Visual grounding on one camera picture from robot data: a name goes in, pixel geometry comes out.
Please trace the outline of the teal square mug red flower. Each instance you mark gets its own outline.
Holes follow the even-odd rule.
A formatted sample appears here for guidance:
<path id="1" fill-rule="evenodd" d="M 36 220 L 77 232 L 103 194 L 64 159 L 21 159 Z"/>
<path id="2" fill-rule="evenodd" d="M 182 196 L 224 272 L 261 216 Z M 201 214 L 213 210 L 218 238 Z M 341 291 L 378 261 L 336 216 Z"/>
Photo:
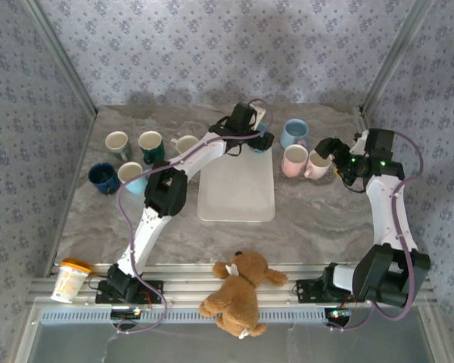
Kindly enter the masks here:
<path id="1" fill-rule="evenodd" d="M 257 129 L 256 129 L 256 132 L 263 132 L 266 130 L 266 128 L 267 128 L 267 125 L 265 125 L 263 123 L 259 123 L 257 126 Z M 264 150 L 259 150 L 257 148 L 251 147 L 251 146 L 249 146 L 249 149 L 256 154 L 264 153 Z"/>

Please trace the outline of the pale pink tall mug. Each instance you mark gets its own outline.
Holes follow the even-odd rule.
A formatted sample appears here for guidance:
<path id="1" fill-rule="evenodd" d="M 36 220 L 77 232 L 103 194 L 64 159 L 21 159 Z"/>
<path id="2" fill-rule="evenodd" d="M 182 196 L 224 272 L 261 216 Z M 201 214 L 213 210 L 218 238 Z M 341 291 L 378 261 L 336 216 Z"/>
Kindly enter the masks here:
<path id="1" fill-rule="evenodd" d="M 322 158 L 315 150 L 309 153 L 306 161 L 306 170 L 304 177 L 312 180 L 318 180 L 323 177 L 332 164 L 331 158 Z"/>

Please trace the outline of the large light blue ribbed mug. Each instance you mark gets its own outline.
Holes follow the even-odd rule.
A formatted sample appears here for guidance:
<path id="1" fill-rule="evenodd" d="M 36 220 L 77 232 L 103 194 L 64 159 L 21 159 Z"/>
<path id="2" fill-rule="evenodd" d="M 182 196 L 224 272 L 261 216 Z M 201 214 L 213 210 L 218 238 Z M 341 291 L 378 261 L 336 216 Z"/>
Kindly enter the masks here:
<path id="1" fill-rule="evenodd" d="M 301 119 L 288 120 L 280 137 L 280 145 L 286 149 L 293 144 L 308 148 L 309 126 Z"/>

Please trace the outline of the pink faceted mug gold rim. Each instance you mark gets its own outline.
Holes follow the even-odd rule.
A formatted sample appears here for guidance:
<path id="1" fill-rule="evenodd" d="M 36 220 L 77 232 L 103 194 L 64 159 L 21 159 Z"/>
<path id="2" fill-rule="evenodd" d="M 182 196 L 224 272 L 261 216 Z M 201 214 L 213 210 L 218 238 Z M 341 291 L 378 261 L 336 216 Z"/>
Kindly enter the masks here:
<path id="1" fill-rule="evenodd" d="M 288 178 L 299 176 L 306 165 L 309 153 L 307 149 L 300 144 L 292 144 L 285 149 L 281 161 L 281 170 Z"/>

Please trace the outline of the white faceted mug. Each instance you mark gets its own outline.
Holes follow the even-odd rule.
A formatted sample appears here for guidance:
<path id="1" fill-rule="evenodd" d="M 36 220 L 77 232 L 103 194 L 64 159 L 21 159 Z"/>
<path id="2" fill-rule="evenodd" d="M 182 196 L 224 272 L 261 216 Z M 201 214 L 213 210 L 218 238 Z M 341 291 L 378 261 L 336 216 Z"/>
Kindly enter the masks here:
<path id="1" fill-rule="evenodd" d="M 183 154 L 191 147 L 195 146 L 199 142 L 199 139 L 193 135 L 185 135 L 180 138 L 172 138 L 170 140 L 171 145 L 175 148 L 178 154 Z"/>

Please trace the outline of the dark green mug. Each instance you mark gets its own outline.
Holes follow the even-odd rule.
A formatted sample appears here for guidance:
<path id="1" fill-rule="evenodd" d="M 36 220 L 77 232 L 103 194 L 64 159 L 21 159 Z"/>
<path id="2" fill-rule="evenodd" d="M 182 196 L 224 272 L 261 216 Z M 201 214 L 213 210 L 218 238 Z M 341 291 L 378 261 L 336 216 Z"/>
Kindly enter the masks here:
<path id="1" fill-rule="evenodd" d="M 152 165 L 157 161 L 164 160 L 165 148 L 163 138 L 159 132 L 143 132 L 138 138 L 138 146 L 141 148 L 146 165 Z"/>

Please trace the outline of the light blue mug cream inside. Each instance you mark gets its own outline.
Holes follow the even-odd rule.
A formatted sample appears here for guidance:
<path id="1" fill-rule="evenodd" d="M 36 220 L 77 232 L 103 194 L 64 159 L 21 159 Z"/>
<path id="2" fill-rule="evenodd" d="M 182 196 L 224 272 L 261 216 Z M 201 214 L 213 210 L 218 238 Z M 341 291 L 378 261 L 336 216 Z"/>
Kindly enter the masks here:
<path id="1" fill-rule="evenodd" d="M 141 178 L 133 180 L 144 172 L 142 166 L 136 162 L 124 163 L 117 172 L 122 184 L 129 182 L 126 190 L 135 195 L 143 195 L 148 184 L 148 178 L 143 175 Z"/>

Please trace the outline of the dark blue mug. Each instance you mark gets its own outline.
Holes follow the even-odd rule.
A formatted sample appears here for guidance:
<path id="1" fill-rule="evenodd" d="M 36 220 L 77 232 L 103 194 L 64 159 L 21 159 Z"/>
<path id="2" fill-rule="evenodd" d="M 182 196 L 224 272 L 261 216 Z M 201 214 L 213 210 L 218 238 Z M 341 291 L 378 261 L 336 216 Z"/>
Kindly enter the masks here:
<path id="1" fill-rule="evenodd" d="M 112 195 L 121 186 L 117 172 L 109 163 L 97 163 L 88 172 L 88 180 L 101 194 Z"/>

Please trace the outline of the grey mug cream inside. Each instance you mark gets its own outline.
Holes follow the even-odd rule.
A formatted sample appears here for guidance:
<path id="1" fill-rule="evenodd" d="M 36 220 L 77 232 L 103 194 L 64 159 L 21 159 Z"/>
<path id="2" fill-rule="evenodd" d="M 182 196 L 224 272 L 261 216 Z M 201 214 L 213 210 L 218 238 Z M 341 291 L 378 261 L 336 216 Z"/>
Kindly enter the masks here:
<path id="1" fill-rule="evenodd" d="M 104 140 L 106 148 L 118 160 L 128 162 L 132 157 L 132 148 L 129 137 L 125 132 L 111 132 Z"/>

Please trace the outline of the white plastic tray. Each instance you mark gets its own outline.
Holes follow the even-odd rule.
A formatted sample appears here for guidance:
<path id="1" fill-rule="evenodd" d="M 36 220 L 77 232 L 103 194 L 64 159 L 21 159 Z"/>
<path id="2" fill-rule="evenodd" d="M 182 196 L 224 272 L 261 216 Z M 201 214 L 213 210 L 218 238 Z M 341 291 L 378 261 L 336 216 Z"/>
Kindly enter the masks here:
<path id="1" fill-rule="evenodd" d="M 272 151 L 243 148 L 200 171 L 197 215 L 206 222 L 269 222 L 275 217 Z"/>

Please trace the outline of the brown teddy bear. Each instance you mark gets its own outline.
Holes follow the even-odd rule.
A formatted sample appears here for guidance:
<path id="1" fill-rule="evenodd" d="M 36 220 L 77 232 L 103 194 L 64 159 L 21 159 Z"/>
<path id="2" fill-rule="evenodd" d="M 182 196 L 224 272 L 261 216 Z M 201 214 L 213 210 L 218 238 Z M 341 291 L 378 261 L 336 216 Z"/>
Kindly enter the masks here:
<path id="1" fill-rule="evenodd" d="M 199 305 L 199 313 L 216 319 L 217 327 L 238 339 L 258 337 L 267 326 L 259 323 L 257 288 L 264 282 L 283 287 L 288 276 L 269 267 L 265 257 L 253 250 L 235 252 L 229 262 L 216 262 L 213 275 L 222 286 Z"/>

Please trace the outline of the instant noodle cup orange lid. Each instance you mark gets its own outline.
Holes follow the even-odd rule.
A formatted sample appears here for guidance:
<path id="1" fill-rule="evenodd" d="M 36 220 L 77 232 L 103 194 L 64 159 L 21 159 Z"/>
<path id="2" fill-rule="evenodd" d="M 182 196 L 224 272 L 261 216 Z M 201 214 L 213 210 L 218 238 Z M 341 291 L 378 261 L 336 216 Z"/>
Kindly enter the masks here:
<path id="1" fill-rule="evenodd" d="M 59 264 L 51 299 L 59 303 L 72 303 L 91 273 L 90 264 L 73 258 L 64 259 Z"/>

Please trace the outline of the aluminium frame post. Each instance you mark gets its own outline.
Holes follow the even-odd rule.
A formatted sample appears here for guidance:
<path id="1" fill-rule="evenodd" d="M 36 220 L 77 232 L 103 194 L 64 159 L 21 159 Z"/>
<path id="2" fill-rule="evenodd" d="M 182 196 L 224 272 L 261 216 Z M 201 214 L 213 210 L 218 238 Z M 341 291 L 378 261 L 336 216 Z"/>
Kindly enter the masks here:
<path id="1" fill-rule="evenodd" d="M 27 13 L 34 22 L 46 48 L 54 58 L 54 61 L 72 88 L 79 103 L 82 105 L 82 108 L 90 116 L 96 116 L 98 110 L 89 96 L 89 93 L 82 83 L 78 73 L 76 72 L 73 62 L 68 57 L 58 36 L 55 34 L 53 26 L 45 12 L 42 10 L 39 2 L 37 0 L 20 0 L 20 2 L 25 7 Z"/>
<path id="2" fill-rule="evenodd" d="M 368 116 L 387 87 L 404 54 L 416 37 L 435 0 L 414 0 L 405 20 L 389 47 L 387 55 L 360 105 L 362 116 Z"/>

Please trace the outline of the aluminium front rail frame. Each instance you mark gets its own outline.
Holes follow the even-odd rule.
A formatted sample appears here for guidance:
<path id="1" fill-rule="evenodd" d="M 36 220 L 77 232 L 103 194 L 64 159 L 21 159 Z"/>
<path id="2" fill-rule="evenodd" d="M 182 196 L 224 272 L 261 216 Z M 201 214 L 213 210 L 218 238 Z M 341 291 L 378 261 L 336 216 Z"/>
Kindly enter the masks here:
<path id="1" fill-rule="evenodd" d="M 291 307 L 298 304 L 293 286 L 300 279 L 314 279 L 322 274 L 324 265 L 320 264 L 280 264 L 275 270 L 288 276 L 288 284 L 273 287 L 264 283 L 257 289 L 258 302 L 261 308 Z M 163 282 L 163 295 L 170 308 L 197 308 L 209 294 L 217 291 L 221 285 L 212 274 L 211 264 L 189 265 L 149 265 L 144 273 L 146 280 Z M 53 301 L 50 295 L 54 289 L 55 276 L 35 278 L 31 283 L 26 303 L 48 304 Z"/>

